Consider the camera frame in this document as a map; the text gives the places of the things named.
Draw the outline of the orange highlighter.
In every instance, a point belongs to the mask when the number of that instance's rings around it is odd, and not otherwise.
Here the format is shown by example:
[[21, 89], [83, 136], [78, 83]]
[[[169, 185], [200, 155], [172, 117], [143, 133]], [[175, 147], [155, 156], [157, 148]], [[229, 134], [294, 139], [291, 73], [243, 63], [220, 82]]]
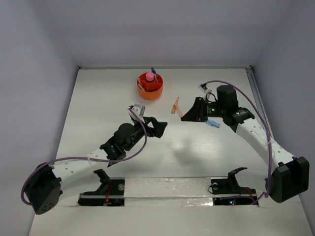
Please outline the orange highlighter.
[[175, 113], [177, 113], [177, 115], [179, 116], [179, 118], [182, 118], [183, 117], [183, 113], [179, 107], [179, 97], [176, 98], [174, 104], [173, 104], [173, 107], [172, 107], [172, 110], [171, 110], [171, 114], [174, 115]]

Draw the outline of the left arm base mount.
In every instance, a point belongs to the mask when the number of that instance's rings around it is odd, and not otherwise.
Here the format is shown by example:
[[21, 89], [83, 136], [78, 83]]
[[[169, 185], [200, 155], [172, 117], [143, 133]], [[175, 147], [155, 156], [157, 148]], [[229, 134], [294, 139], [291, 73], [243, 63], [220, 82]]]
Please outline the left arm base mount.
[[82, 207], [122, 207], [125, 205], [125, 178], [111, 179], [103, 169], [94, 171], [100, 186], [95, 191], [81, 193], [78, 205]]

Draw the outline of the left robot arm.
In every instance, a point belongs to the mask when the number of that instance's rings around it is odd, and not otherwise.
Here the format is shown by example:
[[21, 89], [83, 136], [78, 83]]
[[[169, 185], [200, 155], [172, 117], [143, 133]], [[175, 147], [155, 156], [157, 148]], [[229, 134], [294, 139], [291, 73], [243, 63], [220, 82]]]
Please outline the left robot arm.
[[154, 117], [135, 117], [123, 123], [114, 135], [84, 157], [64, 157], [38, 165], [25, 180], [20, 198], [37, 215], [54, 208], [60, 200], [76, 195], [103, 195], [113, 191], [112, 180], [102, 164], [111, 167], [138, 156], [149, 138], [161, 138], [168, 125]]

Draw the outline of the pink glue stick tube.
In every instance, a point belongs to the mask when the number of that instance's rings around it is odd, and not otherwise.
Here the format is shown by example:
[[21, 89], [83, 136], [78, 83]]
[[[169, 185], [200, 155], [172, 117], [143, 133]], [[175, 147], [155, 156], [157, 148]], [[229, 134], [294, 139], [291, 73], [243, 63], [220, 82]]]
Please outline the pink glue stick tube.
[[147, 83], [152, 83], [155, 80], [154, 73], [153, 72], [147, 72], [145, 80]]

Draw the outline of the clear blue-capped glue bottle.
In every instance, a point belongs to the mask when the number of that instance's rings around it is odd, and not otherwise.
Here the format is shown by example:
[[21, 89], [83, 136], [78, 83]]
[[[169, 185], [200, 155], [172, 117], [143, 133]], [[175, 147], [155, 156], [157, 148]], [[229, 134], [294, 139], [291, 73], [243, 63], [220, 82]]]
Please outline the clear blue-capped glue bottle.
[[157, 79], [157, 73], [153, 67], [151, 67], [151, 72], [154, 74], [155, 79]]

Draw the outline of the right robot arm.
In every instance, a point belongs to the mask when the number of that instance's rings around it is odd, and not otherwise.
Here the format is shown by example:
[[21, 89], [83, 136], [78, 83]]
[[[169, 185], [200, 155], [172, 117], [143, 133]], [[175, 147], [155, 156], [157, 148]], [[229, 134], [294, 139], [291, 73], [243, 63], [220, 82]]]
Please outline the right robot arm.
[[208, 95], [212, 94], [212, 91], [206, 83], [199, 87], [203, 90], [204, 97], [195, 98], [190, 110], [181, 116], [181, 121], [209, 123], [211, 118], [221, 118], [268, 166], [264, 194], [275, 202], [282, 203], [308, 190], [308, 160], [303, 156], [295, 157], [281, 147], [271, 137], [264, 119], [257, 121], [251, 111], [239, 106], [239, 88], [228, 82], [221, 82], [214, 101], [209, 101]]

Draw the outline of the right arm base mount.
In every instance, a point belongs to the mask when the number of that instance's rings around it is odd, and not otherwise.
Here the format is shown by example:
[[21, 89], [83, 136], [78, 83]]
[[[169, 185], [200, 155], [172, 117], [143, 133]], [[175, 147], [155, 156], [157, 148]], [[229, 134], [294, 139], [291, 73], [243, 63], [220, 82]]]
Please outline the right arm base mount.
[[211, 178], [207, 191], [212, 195], [214, 206], [258, 205], [256, 190], [240, 186], [236, 179], [236, 174], [246, 169], [240, 167], [226, 177]]

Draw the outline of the blue highlighter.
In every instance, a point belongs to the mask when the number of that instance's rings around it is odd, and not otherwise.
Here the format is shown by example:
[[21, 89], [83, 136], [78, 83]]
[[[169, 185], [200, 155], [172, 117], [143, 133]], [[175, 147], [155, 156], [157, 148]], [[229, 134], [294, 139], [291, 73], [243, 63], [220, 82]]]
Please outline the blue highlighter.
[[221, 126], [219, 123], [217, 123], [216, 121], [211, 120], [211, 119], [206, 120], [205, 123], [207, 125], [210, 125], [211, 127], [215, 127], [215, 128], [220, 128], [220, 126]]

